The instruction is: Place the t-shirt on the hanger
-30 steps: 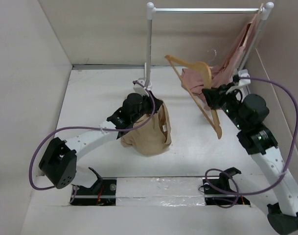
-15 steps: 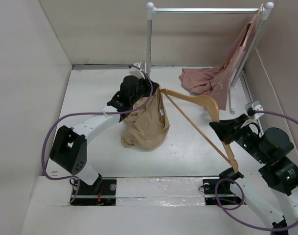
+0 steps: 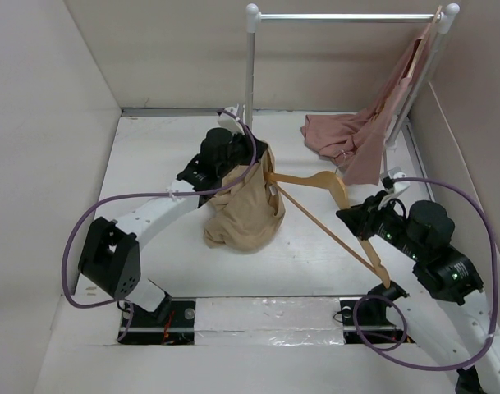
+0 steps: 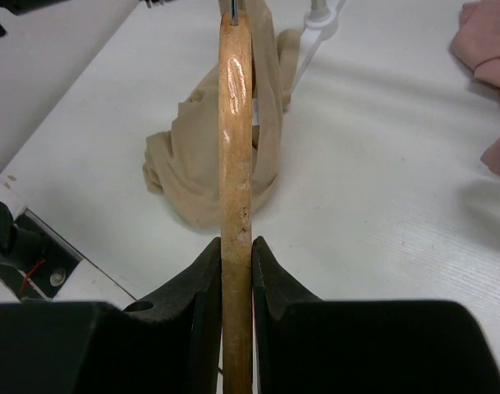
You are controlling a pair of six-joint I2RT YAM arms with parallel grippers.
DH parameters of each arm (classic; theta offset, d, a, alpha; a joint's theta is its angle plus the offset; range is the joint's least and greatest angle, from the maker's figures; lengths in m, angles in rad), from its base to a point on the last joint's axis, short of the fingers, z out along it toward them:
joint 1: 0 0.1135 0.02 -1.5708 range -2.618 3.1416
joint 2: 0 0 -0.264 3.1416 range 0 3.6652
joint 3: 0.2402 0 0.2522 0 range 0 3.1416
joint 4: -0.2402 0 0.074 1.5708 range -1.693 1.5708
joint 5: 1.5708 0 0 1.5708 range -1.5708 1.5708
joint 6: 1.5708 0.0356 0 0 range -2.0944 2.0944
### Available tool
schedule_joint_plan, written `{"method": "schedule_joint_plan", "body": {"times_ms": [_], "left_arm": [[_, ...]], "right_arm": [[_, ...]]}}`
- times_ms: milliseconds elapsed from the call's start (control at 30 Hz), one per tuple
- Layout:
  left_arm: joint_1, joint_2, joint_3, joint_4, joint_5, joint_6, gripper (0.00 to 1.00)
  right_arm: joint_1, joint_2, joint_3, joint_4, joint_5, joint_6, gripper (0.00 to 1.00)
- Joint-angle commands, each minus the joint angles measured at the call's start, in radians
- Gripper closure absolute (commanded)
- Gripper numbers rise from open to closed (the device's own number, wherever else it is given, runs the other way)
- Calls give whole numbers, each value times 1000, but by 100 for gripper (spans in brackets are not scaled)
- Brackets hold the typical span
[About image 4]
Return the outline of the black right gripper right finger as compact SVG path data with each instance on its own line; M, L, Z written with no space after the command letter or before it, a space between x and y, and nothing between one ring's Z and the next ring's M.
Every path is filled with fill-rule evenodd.
M251 263L258 392L273 393L291 380L282 369L303 347L295 307L321 299L278 262L263 236L253 242Z

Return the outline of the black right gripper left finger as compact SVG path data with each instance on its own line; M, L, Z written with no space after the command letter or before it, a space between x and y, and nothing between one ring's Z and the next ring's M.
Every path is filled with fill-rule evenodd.
M215 393L222 333L220 239L195 261L124 312L142 322L134 335L148 388Z

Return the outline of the beige t shirt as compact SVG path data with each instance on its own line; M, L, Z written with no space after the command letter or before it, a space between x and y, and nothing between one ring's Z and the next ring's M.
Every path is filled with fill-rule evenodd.
M277 33L264 1L242 1L250 19L254 97L259 123L252 136L252 209L271 197L278 180L283 113L300 52L300 32ZM181 220L192 227L213 227L220 218L218 162L218 69L213 68L187 100L179 103L169 131L146 139L143 164L147 189L166 197Z

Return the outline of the wooden hanger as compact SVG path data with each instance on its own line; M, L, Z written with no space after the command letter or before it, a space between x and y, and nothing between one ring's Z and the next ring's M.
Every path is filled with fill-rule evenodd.
M218 152L225 393L253 383L251 290L252 40L238 1L222 15L218 50Z

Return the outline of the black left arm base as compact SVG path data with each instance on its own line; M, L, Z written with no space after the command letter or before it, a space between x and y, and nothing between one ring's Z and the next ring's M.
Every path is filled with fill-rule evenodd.
M52 300L81 258L25 212L0 201L0 281L23 302Z

